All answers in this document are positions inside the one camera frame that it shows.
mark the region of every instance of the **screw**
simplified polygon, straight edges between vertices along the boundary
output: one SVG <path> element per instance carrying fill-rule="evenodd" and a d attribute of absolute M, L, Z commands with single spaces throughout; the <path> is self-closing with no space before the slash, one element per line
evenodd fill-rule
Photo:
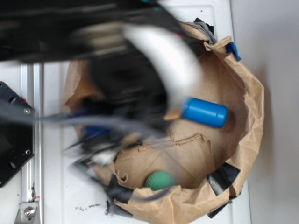
<path fill-rule="evenodd" d="M 26 109 L 24 109 L 24 113 L 25 113 L 25 114 L 30 114 L 30 113 L 31 113 L 31 110 L 30 110 L 29 108 L 26 108 Z"/>
<path fill-rule="evenodd" d="M 24 214 L 28 218 L 33 217 L 34 213 L 35 213 L 35 210 L 32 207 L 28 207 L 24 210 Z"/>

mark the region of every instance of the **paper bag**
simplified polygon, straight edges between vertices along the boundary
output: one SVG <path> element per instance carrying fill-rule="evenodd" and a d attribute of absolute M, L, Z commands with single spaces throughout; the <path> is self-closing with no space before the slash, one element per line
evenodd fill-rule
<path fill-rule="evenodd" d="M 206 41 L 197 29 L 183 26 L 190 36 Z M 152 224 L 186 224 L 241 193 L 262 139 L 264 89 L 233 53 L 226 53 L 225 46 L 229 43 L 231 37 L 213 46 L 204 43 L 206 52 L 199 58 L 204 79 L 190 95 L 225 105 L 229 114 L 223 128 L 177 119 L 169 128 L 168 138 L 123 149 L 109 168 L 94 168 L 104 181 L 109 182 L 114 174 L 122 186 L 133 188 L 133 198 L 157 193 L 144 187 L 151 173 L 164 170 L 174 176 L 178 185 L 158 200 L 114 201 L 134 218 Z M 68 111 L 77 108 L 86 91 L 100 95 L 93 91 L 91 82 L 85 86 L 88 75 L 82 70 L 83 65 L 83 62 L 70 64 L 65 88 L 66 93 L 71 93 L 71 97 L 65 98 Z M 224 187 L 217 185 L 221 180 Z"/>

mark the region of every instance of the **white wall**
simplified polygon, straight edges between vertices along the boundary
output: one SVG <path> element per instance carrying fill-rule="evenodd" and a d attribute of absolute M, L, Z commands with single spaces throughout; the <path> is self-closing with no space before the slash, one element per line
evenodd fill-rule
<path fill-rule="evenodd" d="M 299 1 L 231 0 L 242 61 L 265 86 L 260 154 L 249 176 L 252 224 L 299 223 Z"/>

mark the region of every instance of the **black bracket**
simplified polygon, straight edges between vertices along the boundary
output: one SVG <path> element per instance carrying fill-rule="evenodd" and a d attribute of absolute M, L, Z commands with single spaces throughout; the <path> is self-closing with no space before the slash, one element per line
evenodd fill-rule
<path fill-rule="evenodd" d="M 0 82 L 0 100 L 17 105 L 16 110 L 33 118 L 33 109 L 4 82 Z M 0 118 L 0 187 L 4 187 L 33 155 L 33 126 Z"/>

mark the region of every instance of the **blue cylinder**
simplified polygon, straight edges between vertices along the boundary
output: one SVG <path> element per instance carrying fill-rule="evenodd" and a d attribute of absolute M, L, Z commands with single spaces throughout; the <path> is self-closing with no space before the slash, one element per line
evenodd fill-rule
<path fill-rule="evenodd" d="M 196 98 L 186 100 L 182 113 L 182 118 L 186 120 L 217 128 L 224 126 L 227 116 L 228 109 L 226 106 Z"/>

